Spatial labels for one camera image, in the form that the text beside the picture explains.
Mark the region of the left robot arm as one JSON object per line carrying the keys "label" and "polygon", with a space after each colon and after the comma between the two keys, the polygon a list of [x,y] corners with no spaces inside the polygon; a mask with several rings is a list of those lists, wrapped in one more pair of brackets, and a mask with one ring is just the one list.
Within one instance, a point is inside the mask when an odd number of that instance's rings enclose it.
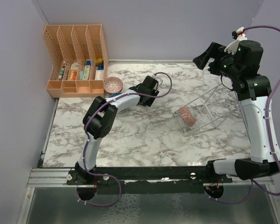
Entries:
{"label": "left robot arm", "polygon": [[151,106],[159,94],[159,81],[146,76],[144,81],[111,98],[96,97],[83,118],[86,141],[80,159],[75,164],[77,178],[83,184],[92,182],[96,157],[102,139],[110,132],[116,115],[130,107]]}

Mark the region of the red floral bowl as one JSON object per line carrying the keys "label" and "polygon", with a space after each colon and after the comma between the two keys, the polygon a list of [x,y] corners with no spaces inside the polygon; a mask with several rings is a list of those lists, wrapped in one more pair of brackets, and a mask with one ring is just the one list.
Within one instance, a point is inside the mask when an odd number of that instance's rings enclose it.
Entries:
{"label": "red floral bowl", "polygon": [[196,112],[191,110],[188,106],[180,107],[179,113],[183,121],[189,127],[192,127],[196,123]]}

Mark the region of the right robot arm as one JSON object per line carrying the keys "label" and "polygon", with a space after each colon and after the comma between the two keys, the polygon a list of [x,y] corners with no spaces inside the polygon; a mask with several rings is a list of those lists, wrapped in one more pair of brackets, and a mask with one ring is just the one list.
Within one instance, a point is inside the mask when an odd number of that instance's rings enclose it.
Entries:
{"label": "right robot arm", "polygon": [[270,81],[258,74],[263,48],[251,40],[240,41],[236,53],[224,51],[225,46],[212,42],[193,62],[199,69],[209,63],[209,72],[227,77],[237,94],[239,108],[251,144],[250,157],[246,159],[220,159],[209,161],[205,177],[209,182],[218,181],[222,175],[242,180],[272,176],[280,172],[280,149],[273,130],[267,124],[271,109],[267,106],[271,91]]}

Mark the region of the dark blue patterned bowl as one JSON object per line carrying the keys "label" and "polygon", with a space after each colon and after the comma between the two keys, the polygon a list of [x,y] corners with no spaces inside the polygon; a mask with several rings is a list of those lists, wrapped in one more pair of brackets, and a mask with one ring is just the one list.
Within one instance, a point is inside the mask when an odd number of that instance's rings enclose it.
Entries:
{"label": "dark blue patterned bowl", "polygon": [[122,94],[122,93],[121,92],[116,92],[116,93],[111,94],[109,97],[113,98],[113,97],[116,97],[116,96],[118,96],[120,94]]}

